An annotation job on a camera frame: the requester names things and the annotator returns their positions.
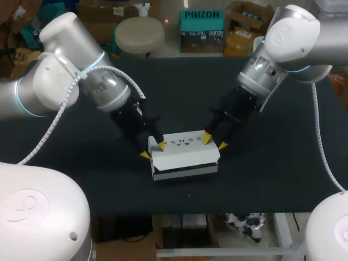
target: round cushion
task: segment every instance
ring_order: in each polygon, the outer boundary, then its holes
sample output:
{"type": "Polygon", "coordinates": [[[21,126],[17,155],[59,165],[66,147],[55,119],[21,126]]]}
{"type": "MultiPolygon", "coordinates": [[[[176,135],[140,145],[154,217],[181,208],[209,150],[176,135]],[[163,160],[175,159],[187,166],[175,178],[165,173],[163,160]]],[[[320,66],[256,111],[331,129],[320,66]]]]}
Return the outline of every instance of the round cushion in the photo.
{"type": "Polygon", "coordinates": [[[164,42],[164,29],[162,23],[155,18],[133,17],[116,27],[115,39],[123,51],[149,53],[164,42]]]}

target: black cable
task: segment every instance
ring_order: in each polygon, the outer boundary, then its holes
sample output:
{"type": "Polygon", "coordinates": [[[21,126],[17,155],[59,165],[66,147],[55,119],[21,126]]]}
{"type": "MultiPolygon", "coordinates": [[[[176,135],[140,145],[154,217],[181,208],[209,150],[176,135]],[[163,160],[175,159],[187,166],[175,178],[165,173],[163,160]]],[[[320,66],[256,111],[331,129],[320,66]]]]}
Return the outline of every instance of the black cable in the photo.
{"type": "Polygon", "coordinates": [[[127,242],[127,243],[139,243],[142,240],[144,240],[145,238],[147,238],[148,234],[144,235],[142,238],[137,239],[137,240],[128,240],[127,238],[123,238],[123,241],[127,242]]]}
{"type": "Polygon", "coordinates": [[[299,223],[297,222],[297,219],[296,219],[296,216],[295,216],[295,213],[293,212],[293,217],[294,217],[294,220],[295,220],[295,223],[296,223],[296,227],[297,227],[297,230],[300,231],[300,226],[299,226],[299,223]]]}

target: black table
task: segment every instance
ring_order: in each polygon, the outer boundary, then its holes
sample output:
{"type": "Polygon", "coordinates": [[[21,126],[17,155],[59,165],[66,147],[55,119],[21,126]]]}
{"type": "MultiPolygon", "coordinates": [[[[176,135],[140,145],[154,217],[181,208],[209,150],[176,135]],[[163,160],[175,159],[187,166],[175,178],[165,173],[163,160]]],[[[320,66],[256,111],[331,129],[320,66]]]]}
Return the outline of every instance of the black table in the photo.
{"type": "MultiPolygon", "coordinates": [[[[117,60],[147,96],[164,133],[203,129],[245,59],[117,60]]],[[[348,188],[348,116],[328,79],[317,84],[322,139],[338,181],[348,188]]],[[[0,158],[16,163],[37,144],[52,116],[0,122],[0,158]]],[[[337,192],[321,162],[310,85],[287,79],[222,152],[219,173],[153,182],[149,162],[107,114],[81,96],[30,162],[61,171],[85,192],[93,216],[148,213],[309,212],[337,192]]]]}

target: white box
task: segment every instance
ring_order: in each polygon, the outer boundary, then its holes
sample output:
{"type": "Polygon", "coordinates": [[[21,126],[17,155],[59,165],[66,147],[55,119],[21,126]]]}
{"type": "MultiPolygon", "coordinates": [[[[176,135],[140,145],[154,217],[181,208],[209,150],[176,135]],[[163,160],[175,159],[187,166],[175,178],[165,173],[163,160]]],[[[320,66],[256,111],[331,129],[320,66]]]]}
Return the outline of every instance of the white box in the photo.
{"type": "Polygon", "coordinates": [[[154,181],[214,173],[218,170],[220,152],[214,142],[203,144],[203,131],[164,135],[165,151],[155,139],[148,139],[154,181]]]}
{"type": "Polygon", "coordinates": [[[182,228],[182,216],[179,214],[170,215],[170,225],[172,229],[182,228]]]}
{"type": "Polygon", "coordinates": [[[207,217],[205,214],[184,214],[183,229],[205,229],[207,217]]]}

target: teal box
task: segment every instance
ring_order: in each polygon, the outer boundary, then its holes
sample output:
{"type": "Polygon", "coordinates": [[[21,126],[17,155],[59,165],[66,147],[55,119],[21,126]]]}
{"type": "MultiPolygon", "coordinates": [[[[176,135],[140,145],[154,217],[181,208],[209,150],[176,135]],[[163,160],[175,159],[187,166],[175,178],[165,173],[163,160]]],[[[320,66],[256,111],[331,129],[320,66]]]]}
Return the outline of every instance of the teal box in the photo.
{"type": "Polygon", "coordinates": [[[31,50],[37,50],[41,47],[39,34],[46,24],[56,17],[67,12],[64,3],[44,4],[41,6],[35,19],[21,30],[21,35],[25,39],[31,50]]]}
{"type": "Polygon", "coordinates": [[[223,52],[224,16],[222,9],[180,10],[182,52],[223,52]]]}

